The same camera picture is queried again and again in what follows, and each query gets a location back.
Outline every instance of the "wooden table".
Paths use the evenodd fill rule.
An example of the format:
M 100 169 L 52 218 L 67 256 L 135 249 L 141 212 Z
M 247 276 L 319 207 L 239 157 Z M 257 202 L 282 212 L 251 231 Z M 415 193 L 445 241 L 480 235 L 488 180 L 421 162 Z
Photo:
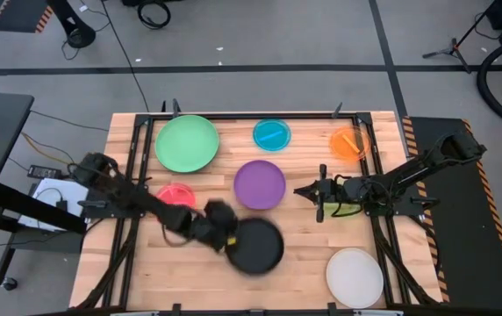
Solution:
M 382 165 L 387 172 L 405 162 L 398 123 L 392 111 L 371 114 Z M 118 161 L 123 172 L 134 116 L 133 113 L 113 115 L 104 150 Z M 332 131 L 346 125 L 343 120 L 286 120 L 292 130 L 292 140 L 282 153 L 274 154 L 261 151 L 254 144 L 252 131 L 256 122 L 254 119 L 213 121 L 220 137 L 218 154 L 207 167 L 194 174 L 172 173 L 152 155 L 147 169 L 152 180 L 147 184 L 150 192 L 156 192 L 166 183 L 186 183 L 196 194 L 197 208 L 204 207 L 209 198 L 223 198 L 240 217 L 261 214 L 273 220 L 280 227 L 285 243 L 280 264 L 266 276 L 242 276 L 223 255 L 197 242 L 183 248 L 168 247 L 156 218 L 149 214 L 140 222 L 128 297 L 129 311 L 170 310 L 174 303 L 181 303 L 184 310 L 325 309 L 328 302 L 335 301 L 326 285 L 329 258 L 338 250 L 351 247 L 363 249 L 376 258 L 368 217 L 359 214 L 345 219 L 326 218 L 319 224 L 315 221 L 315 206 L 292 193 L 295 188 L 311 184 L 319 177 L 320 163 L 327 165 L 328 176 L 337 173 L 361 175 L 358 162 L 336 159 L 327 145 Z M 154 125 L 154 139 L 165 123 L 158 121 Z M 139 151 L 143 147 L 143 135 L 142 132 Z M 139 172 L 141 154 L 137 157 L 134 175 Z M 273 162 L 286 175 L 286 194 L 273 210 L 260 213 L 247 210 L 233 194 L 235 173 L 244 163 L 254 159 Z M 371 159 L 369 167 L 374 172 Z M 431 297 L 441 301 L 425 233 L 409 219 L 397 217 L 395 223 L 405 266 Z M 85 237 L 70 305 L 83 301 L 106 270 L 114 228 L 115 220 L 106 219 Z M 391 268 L 390 272 L 394 298 L 398 301 L 395 270 Z M 118 303 L 121 276 L 122 271 L 119 271 L 114 284 L 114 304 Z M 375 307 L 384 306 L 383 298 L 375 304 Z

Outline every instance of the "green plate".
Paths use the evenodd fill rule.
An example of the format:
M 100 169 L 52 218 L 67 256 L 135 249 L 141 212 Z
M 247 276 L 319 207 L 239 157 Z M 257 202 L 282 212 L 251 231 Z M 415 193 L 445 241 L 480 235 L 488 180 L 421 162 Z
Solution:
M 212 161 L 218 152 L 216 127 L 206 118 L 182 115 L 171 119 L 155 140 L 161 164 L 175 172 L 193 172 Z

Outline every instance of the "blue plate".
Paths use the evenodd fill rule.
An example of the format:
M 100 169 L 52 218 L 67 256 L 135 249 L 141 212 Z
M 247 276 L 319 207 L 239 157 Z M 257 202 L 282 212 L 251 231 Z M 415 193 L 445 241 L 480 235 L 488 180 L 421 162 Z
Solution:
M 253 130 L 253 139 L 258 147 L 268 151 L 278 151 L 290 143 L 291 131 L 280 119 L 263 119 Z

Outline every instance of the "white paper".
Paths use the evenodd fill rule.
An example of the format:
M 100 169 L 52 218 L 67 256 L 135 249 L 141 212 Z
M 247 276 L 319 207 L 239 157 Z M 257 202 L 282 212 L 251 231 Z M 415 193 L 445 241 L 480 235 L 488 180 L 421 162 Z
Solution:
M 56 206 L 56 202 L 60 201 L 60 193 L 57 190 L 47 190 L 48 188 L 58 189 L 64 200 L 68 201 L 68 213 L 74 214 L 79 217 L 82 214 L 83 207 L 77 202 L 85 200 L 87 197 L 87 188 L 81 186 L 78 183 L 72 181 L 62 181 L 56 179 L 42 179 L 37 186 L 36 191 L 32 195 L 33 198 L 37 198 L 39 201 L 44 202 L 48 205 Z M 28 216 L 22 215 L 19 220 L 19 224 L 36 227 L 48 231 L 61 231 L 63 229 L 45 224 L 43 222 L 38 222 L 36 219 L 31 219 Z

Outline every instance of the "red plate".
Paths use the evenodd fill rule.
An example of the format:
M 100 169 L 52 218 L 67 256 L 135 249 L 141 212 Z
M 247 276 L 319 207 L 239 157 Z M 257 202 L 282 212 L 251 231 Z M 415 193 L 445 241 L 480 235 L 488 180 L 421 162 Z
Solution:
M 196 203 L 195 194 L 189 186 L 182 183 L 172 183 L 166 185 L 158 190 L 155 195 L 163 202 L 169 204 L 195 207 Z

